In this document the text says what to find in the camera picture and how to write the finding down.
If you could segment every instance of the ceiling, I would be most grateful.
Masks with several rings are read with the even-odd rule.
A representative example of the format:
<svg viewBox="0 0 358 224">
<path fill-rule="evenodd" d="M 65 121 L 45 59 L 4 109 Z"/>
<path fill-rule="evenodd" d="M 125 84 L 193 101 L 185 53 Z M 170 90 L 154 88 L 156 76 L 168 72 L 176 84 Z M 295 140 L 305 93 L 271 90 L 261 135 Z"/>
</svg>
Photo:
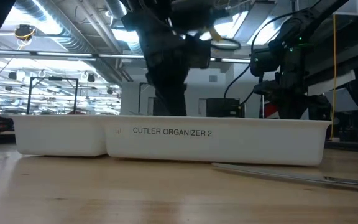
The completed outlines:
<svg viewBox="0 0 358 224">
<path fill-rule="evenodd" d="M 66 45 L 62 44 L 67 35 L 75 35 L 76 40 L 83 41 L 86 48 L 93 53 L 109 54 L 133 54 L 130 48 L 131 41 L 136 41 L 133 33 L 111 30 L 111 13 L 108 13 L 105 0 L 17 0 L 25 4 L 37 3 L 44 6 L 44 11 L 51 16 L 47 17 L 54 23 L 36 21 L 31 13 L 25 14 L 18 7 L 12 9 L 6 22 L 0 30 L 0 49 L 3 50 L 30 50 L 49 52 L 68 52 Z M 216 25 L 221 35 L 234 37 L 242 44 L 248 44 L 262 26 L 271 18 L 291 12 L 291 0 L 276 1 L 246 1 L 246 0 L 215 0 L 216 7 L 224 8 L 232 6 L 231 16 L 226 23 Z M 308 7 L 316 1 L 299 1 L 300 8 Z M 257 39 L 257 44 L 265 44 L 278 32 L 281 23 L 277 21 L 270 27 L 266 27 Z M 23 43 L 14 35 L 19 24 L 31 24 L 37 28 L 37 32 L 30 42 Z M 67 28 L 66 36 L 54 33 L 55 26 Z M 247 47 L 236 52 L 213 51 L 215 57 L 248 57 Z M 225 77 L 230 64 L 212 63 L 209 70 L 198 72 L 192 70 L 189 73 L 188 83 L 208 83 L 210 75 L 216 75 L 218 83 L 225 83 L 220 77 Z M 38 83 L 32 90 L 34 97 L 31 102 L 31 112 L 39 114 L 45 111 L 49 113 L 67 113 L 72 110 L 74 99 L 73 82 L 55 82 L 47 80 L 48 77 L 58 76 L 64 78 L 77 78 L 79 80 L 78 107 L 85 113 L 119 114 L 121 102 L 122 82 L 144 82 L 147 72 L 142 60 L 116 60 L 103 59 L 102 62 L 88 62 L 74 59 L 70 60 L 41 60 L 29 58 L 0 58 L 0 112 L 25 113 L 27 108 L 27 95 L 31 77 L 44 77 L 46 79 Z M 16 73 L 17 78 L 9 78 L 10 73 Z M 87 77 L 94 74 L 94 82 L 89 82 Z"/>
</svg>

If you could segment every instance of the metal utensil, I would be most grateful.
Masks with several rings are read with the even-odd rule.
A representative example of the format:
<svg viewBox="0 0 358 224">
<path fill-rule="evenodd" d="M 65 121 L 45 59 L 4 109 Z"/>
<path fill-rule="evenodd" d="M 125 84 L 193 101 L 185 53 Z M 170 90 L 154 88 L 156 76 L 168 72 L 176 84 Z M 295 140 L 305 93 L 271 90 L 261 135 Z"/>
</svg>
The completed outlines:
<svg viewBox="0 0 358 224">
<path fill-rule="evenodd" d="M 317 175 L 294 174 L 291 172 L 283 172 L 279 170 L 265 169 L 252 166 L 237 166 L 230 164 L 212 163 L 213 166 L 231 172 L 239 172 L 243 174 L 260 175 L 264 177 L 273 177 L 284 180 L 298 180 L 308 183 L 328 184 L 352 189 L 358 189 L 358 180 L 342 179 L 336 177 L 319 177 Z"/>
</svg>

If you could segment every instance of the black cable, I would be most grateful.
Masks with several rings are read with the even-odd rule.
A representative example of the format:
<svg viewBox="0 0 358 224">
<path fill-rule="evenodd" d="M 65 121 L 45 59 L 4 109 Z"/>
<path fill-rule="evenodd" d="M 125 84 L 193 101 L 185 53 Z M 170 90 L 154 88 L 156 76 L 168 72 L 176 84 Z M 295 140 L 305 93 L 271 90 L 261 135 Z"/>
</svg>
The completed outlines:
<svg viewBox="0 0 358 224">
<path fill-rule="evenodd" d="M 250 64 L 248 64 L 248 66 L 246 67 L 246 69 L 244 69 L 244 71 L 242 71 L 241 74 L 240 74 L 237 78 L 235 78 L 235 79 L 227 86 L 226 91 L 225 91 L 224 94 L 223 94 L 223 98 L 224 98 L 224 99 L 226 99 L 226 95 L 227 95 L 227 93 L 228 93 L 230 87 L 231 87 L 238 79 L 240 79 L 241 76 L 243 76 L 243 75 L 248 71 L 249 66 L 250 66 Z"/>
<path fill-rule="evenodd" d="M 317 2 L 316 2 L 314 5 L 312 5 L 309 9 L 312 9 L 312 8 L 316 7 L 321 1 L 322 1 L 322 0 L 317 1 Z"/>
<path fill-rule="evenodd" d="M 292 16 L 292 15 L 296 14 L 297 12 L 299 12 L 299 11 L 291 12 L 291 13 L 287 13 L 287 14 L 278 16 L 278 17 L 272 19 L 271 21 L 269 21 L 268 23 L 266 23 L 266 24 L 261 28 L 261 30 L 259 30 L 259 32 L 255 35 L 254 39 L 252 40 L 252 43 L 251 43 L 251 52 L 254 51 L 255 41 L 256 41 L 256 38 L 258 37 L 258 35 L 260 34 L 260 31 L 262 31 L 267 25 L 271 24 L 272 22 L 275 22 L 275 21 L 277 21 L 277 20 L 279 20 L 279 19 L 282 19 L 282 18 L 284 18 L 284 17 L 287 17 L 287 16 Z"/>
<path fill-rule="evenodd" d="M 240 106 L 245 105 L 245 104 L 247 103 L 247 101 L 249 100 L 249 98 L 251 98 L 252 94 L 254 94 L 254 91 L 251 91 L 251 92 L 249 93 L 249 95 L 247 96 L 247 98 L 246 98 L 243 102 L 240 103 Z"/>
</svg>

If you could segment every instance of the wall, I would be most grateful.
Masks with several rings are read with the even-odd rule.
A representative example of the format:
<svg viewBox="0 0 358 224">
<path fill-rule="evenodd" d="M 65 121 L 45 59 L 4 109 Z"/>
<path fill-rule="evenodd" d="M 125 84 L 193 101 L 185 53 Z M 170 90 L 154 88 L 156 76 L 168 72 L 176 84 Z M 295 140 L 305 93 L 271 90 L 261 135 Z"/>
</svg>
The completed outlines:
<svg viewBox="0 0 358 224">
<path fill-rule="evenodd" d="M 247 65 L 233 65 L 226 74 L 220 73 L 217 69 L 190 70 L 186 80 L 188 87 L 185 92 L 187 115 L 200 116 L 200 99 L 222 98 L 228 83 L 230 83 L 234 77 L 238 76 L 246 66 Z M 217 75 L 218 81 L 210 83 L 209 75 Z M 121 115 L 134 115 L 138 112 L 139 82 L 144 81 L 144 79 L 143 77 L 134 79 L 138 80 L 138 82 L 123 83 L 122 85 Z M 227 97 L 239 98 L 242 101 L 253 90 L 254 85 L 257 84 L 257 82 L 258 78 L 254 77 L 250 71 L 248 71 L 231 87 Z M 155 97 L 154 88 L 152 86 L 148 87 L 148 85 L 143 85 L 140 101 L 140 114 L 147 115 L 147 105 L 150 97 Z M 253 95 L 249 99 L 246 104 L 246 118 L 259 117 L 259 103 L 259 95 Z"/>
</svg>

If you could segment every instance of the orange cable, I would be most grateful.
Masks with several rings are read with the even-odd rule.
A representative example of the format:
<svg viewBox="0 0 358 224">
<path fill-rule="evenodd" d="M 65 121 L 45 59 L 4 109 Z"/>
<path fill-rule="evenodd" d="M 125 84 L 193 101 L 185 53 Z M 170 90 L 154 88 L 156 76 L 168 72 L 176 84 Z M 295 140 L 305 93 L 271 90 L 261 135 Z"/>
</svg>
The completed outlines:
<svg viewBox="0 0 358 224">
<path fill-rule="evenodd" d="M 336 105 L 336 75 L 337 75 L 337 62 L 336 62 L 336 15 L 334 14 L 334 98 L 333 108 L 331 115 L 331 140 L 334 138 L 334 116 L 335 116 L 335 105 Z"/>
</svg>

